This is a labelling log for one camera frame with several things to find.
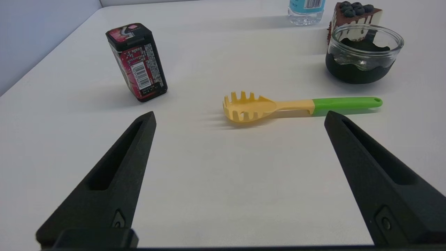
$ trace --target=pasta server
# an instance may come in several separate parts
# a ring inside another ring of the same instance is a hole
[[[382,100],[377,97],[344,97],[323,98],[298,101],[274,102],[264,96],[255,98],[254,93],[246,97],[246,92],[241,92],[240,99],[235,92],[229,97],[224,97],[223,110],[226,117],[234,122],[245,123],[264,118],[275,111],[281,110],[307,110],[310,115],[319,109],[367,109],[380,107]]]

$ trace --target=white table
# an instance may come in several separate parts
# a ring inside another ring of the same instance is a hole
[[[313,27],[288,23],[287,0],[97,11],[0,98],[0,249],[37,250],[38,227],[148,111],[157,130],[133,221],[140,247],[372,244],[324,117],[239,128],[221,107],[241,90],[378,96],[378,112],[349,117],[445,194],[446,2],[367,3],[406,45],[385,78],[359,86],[325,70],[335,1]],[[127,89],[105,37],[132,22],[153,31],[169,86],[146,103]]]

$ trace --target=glass bowl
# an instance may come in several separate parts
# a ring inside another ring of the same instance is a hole
[[[398,33],[381,26],[342,25],[333,31],[325,64],[346,83],[372,83],[388,73],[403,45]]]

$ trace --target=plastic bottle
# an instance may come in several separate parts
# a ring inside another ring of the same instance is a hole
[[[288,19],[297,26],[314,25],[324,13],[325,0],[290,0]]]

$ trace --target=red and black container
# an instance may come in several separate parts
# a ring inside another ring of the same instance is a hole
[[[166,93],[166,79],[149,29],[134,23],[105,34],[128,88],[140,102]]]

